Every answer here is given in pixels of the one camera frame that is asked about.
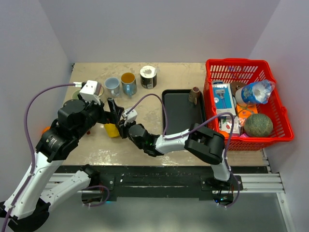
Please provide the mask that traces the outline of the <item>yellow mug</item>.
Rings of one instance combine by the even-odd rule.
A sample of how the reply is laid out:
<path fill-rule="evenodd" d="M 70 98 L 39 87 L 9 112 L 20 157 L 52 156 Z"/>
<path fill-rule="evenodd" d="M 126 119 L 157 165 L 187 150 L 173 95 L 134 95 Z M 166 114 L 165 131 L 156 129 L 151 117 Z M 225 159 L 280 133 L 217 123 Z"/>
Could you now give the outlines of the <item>yellow mug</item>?
<path fill-rule="evenodd" d="M 112 123 L 104 124 L 104 129 L 110 138 L 116 138 L 120 136 L 118 128 L 116 127 L 115 124 Z"/>

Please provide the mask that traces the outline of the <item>cream enamel mug black rim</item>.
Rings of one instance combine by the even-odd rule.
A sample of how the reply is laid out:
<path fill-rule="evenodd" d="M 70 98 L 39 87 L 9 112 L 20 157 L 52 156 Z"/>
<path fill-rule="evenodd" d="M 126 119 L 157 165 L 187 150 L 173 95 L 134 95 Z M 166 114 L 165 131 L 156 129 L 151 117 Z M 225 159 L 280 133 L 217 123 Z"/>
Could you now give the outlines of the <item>cream enamel mug black rim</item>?
<path fill-rule="evenodd" d="M 103 96 L 103 94 L 104 94 L 104 87 L 103 86 L 101 86 L 100 87 L 100 91 L 99 91 L 99 97 L 102 97 Z"/>

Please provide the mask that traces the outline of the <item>light blue footed mug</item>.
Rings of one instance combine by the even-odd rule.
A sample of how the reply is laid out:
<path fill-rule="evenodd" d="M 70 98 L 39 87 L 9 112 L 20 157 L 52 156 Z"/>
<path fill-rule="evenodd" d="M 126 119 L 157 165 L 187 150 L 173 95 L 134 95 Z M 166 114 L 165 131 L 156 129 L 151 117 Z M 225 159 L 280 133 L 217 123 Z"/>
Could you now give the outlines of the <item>light blue footed mug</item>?
<path fill-rule="evenodd" d="M 120 82 L 116 77 L 109 77 L 104 83 L 108 93 L 112 97 L 118 97 L 120 94 Z"/>

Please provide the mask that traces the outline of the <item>blue butterfly mug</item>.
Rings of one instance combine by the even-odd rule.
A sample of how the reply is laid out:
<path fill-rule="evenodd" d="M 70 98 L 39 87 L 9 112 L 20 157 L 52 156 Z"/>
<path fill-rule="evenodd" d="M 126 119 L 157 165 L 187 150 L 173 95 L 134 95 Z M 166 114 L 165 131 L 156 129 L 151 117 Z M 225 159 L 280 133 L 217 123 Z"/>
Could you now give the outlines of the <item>blue butterfly mug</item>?
<path fill-rule="evenodd" d="M 137 83 L 135 75 L 127 72 L 121 76 L 122 90 L 128 96 L 132 97 L 137 93 Z"/>

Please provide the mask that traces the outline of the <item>green mug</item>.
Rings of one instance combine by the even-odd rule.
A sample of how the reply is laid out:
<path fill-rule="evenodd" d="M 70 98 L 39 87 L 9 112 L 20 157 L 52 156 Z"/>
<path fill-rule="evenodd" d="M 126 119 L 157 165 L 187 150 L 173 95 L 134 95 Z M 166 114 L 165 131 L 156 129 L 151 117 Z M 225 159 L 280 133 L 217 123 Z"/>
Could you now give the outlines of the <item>green mug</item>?
<path fill-rule="evenodd" d="M 73 94 L 72 94 L 72 99 L 73 100 L 78 100 L 79 99 L 79 97 L 78 97 L 78 94 L 79 94 L 79 90 L 77 90 L 77 91 L 75 91 Z"/>

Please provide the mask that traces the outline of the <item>brown mug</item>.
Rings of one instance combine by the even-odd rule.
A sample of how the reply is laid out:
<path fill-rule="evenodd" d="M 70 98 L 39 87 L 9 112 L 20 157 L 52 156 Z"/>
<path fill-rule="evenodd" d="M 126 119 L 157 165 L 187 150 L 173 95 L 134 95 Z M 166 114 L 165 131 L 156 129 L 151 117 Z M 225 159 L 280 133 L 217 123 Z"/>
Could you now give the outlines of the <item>brown mug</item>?
<path fill-rule="evenodd" d="M 193 87 L 189 92 L 188 100 L 194 105 L 197 105 L 200 94 L 201 94 L 200 89 L 198 87 Z"/>

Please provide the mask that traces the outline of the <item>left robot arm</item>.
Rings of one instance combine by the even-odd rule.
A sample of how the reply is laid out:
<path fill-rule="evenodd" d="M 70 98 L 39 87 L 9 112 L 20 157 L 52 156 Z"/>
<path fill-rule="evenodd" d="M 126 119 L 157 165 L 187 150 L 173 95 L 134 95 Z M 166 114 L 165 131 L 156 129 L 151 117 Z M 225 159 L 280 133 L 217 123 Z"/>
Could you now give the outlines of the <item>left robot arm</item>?
<path fill-rule="evenodd" d="M 48 219 L 50 212 L 80 190 L 101 189 L 100 173 L 89 164 L 82 166 L 72 177 L 46 191 L 45 186 L 79 143 L 79 140 L 96 124 L 119 122 L 123 107 L 108 98 L 110 110 L 103 102 L 70 100 L 58 111 L 58 117 L 39 140 L 33 153 L 32 164 L 11 197 L 1 202 L 0 216 L 4 226 L 14 232 L 34 232 Z"/>

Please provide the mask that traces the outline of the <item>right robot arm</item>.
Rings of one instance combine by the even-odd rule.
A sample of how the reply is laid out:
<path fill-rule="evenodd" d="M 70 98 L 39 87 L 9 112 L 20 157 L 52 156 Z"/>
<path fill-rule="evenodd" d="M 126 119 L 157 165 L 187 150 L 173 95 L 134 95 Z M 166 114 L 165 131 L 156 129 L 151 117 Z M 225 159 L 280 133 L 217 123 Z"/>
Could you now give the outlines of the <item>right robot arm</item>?
<path fill-rule="evenodd" d="M 174 151 L 187 150 L 201 161 L 211 165 L 213 177 L 207 182 L 214 188 L 228 189 L 233 183 L 231 168 L 227 163 L 225 137 L 201 124 L 171 135 L 149 133 L 142 124 L 121 120 L 117 125 L 120 136 L 128 138 L 138 149 L 151 157 Z"/>

